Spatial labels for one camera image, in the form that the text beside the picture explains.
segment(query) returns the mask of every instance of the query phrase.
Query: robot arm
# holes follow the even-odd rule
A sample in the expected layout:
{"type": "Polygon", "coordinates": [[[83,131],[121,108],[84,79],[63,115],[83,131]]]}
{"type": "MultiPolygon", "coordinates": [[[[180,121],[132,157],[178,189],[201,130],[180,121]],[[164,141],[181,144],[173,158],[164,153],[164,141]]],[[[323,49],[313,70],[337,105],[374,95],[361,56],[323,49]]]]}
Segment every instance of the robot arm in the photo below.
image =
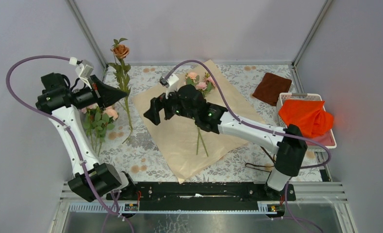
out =
{"type": "MultiPolygon", "coordinates": [[[[277,155],[275,169],[267,179],[266,188],[269,193],[280,192],[290,177],[297,176],[303,161],[307,145],[302,140],[292,139],[266,133],[261,130],[251,128],[239,123],[228,112],[225,107],[207,102],[202,93],[195,89],[193,85],[185,85],[178,91],[162,93],[159,97],[150,101],[150,109],[144,113],[144,117],[155,125],[160,123],[159,111],[164,110],[165,120],[171,119],[174,115],[187,117],[195,120],[195,124],[207,132],[222,133],[237,136],[256,143],[277,155]]],[[[255,122],[243,117],[239,117],[245,122],[268,128],[274,132],[288,133],[302,136],[300,130],[295,125],[290,125],[287,129],[273,127],[259,122],[255,122]]]]}
{"type": "MultiPolygon", "coordinates": [[[[80,62],[76,71],[84,83],[89,84],[88,87],[71,91],[64,81],[66,79],[65,75],[58,73],[45,75],[41,77],[41,82],[45,89],[42,95],[38,96],[38,101],[35,105],[38,110],[62,120],[73,132],[87,167],[90,180],[98,194],[102,196],[116,188],[126,187],[129,184],[128,175],[120,176],[110,164],[99,164],[99,160],[92,151],[84,133],[79,109],[94,103],[97,103],[100,108],[105,108],[126,97],[127,94],[102,83],[95,75],[90,76],[92,67],[88,62],[80,62]]],[[[70,157],[74,174],[74,178],[68,182],[70,189],[87,201],[95,200],[95,196],[83,174],[81,161],[70,135],[56,121],[51,119],[50,121],[60,134],[70,157]]]]}

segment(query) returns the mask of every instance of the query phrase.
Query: gray wall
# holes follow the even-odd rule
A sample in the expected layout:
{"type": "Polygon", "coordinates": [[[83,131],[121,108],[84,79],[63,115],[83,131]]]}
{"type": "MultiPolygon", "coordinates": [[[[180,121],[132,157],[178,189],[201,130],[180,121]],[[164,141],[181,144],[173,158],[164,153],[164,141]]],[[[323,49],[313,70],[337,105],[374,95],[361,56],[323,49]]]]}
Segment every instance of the gray wall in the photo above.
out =
{"type": "Polygon", "coordinates": [[[136,63],[292,61],[324,0],[77,0],[108,61],[125,37],[136,63]]]}
{"type": "MultiPolygon", "coordinates": [[[[67,152],[54,126],[10,96],[5,75],[18,60],[41,54],[76,56],[100,67],[64,0],[0,0],[0,232],[47,232],[64,180],[67,152]]],[[[13,73],[13,88],[34,105],[50,72],[75,80],[66,61],[33,61],[13,73]]]]}
{"type": "Polygon", "coordinates": [[[335,117],[330,169],[359,232],[383,232],[383,0],[335,0],[299,73],[335,117]]]}

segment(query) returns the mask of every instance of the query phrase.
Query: orange cloth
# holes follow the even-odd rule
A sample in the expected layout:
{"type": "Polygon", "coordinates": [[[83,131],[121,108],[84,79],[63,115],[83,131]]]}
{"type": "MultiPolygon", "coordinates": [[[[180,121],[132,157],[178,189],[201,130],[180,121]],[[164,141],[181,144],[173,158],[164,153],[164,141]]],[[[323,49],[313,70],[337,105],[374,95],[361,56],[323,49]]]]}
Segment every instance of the orange cloth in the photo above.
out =
{"type": "Polygon", "coordinates": [[[286,100],[279,116],[286,125],[297,125],[303,136],[324,135],[333,127],[333,116],[323,110],[324,101],[286,100]]]}

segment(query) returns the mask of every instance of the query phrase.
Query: brown towel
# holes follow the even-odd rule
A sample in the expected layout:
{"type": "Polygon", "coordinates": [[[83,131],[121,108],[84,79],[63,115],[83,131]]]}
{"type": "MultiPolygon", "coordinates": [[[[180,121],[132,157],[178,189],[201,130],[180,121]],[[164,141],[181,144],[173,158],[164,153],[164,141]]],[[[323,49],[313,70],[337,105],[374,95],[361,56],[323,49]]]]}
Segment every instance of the brown towel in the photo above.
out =
{"type": "Polygon", "coordinates": [[[254,91],[253,96],[271,106],[276,106],[280,93],[288,92],[290,86],[290,79],[266,73],[254,91]]]}

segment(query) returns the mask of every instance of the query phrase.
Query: table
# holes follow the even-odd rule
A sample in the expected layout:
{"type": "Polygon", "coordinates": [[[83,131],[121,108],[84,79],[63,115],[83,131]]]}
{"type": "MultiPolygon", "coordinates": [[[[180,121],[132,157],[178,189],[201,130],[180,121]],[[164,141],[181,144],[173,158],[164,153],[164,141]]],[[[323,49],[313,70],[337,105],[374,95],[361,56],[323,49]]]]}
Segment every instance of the table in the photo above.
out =
{"type": "MultiPolygon", "coordinates": [[[[129,75],[132,87],[130,97],[135,96],[158,84],[159,78],[168,73],[174,66],[132,66],[129,75]]],[[[192,66],[182,66],[175,73],[186,73],[192,66]]],[[[253,105],[257,112],[269,125],[278,125],[276,107],[270,106],[251,94],[262,80],[265,73],[273,73],[281,77],[293,80],[288,65],[220,65],[218,68],[223,75],[233,84],[237,90],[253,105]]],[[[111,86],[117,86],[110,67],[106,73],[104,82],[111,86]]],[[[294,85],[290,92],[296,92],[294,85]]],[[[176,182],[174,176],[162,154],[159,152],[151,138],[140,114],[133,103],[130,102],[130,113],[133,122],[133,134],[124,144],[130,130],[128,127],[127,114],[121,105],[116,104],[120,113],[115,122],[115,129],[107,133],[106,142],[102,145],[99,158],[112,164],[117,171],[124,170],[137,182],[176,182]]],[[[247,143],[227,153],[215,164],[207,167],[196,176],[187,180],[188,182],[265,182],[267,172],[257,171],[244,167],[245,163],[271,166],[272,162],[261,150],[260,146],[247,143]]],[[[304,158],[303,166],[317,164],[314,153],[308,152],[304,158]]],[[[292,181],[322,181],[318,168],[303,169],[299,176],[292,181]]]]}

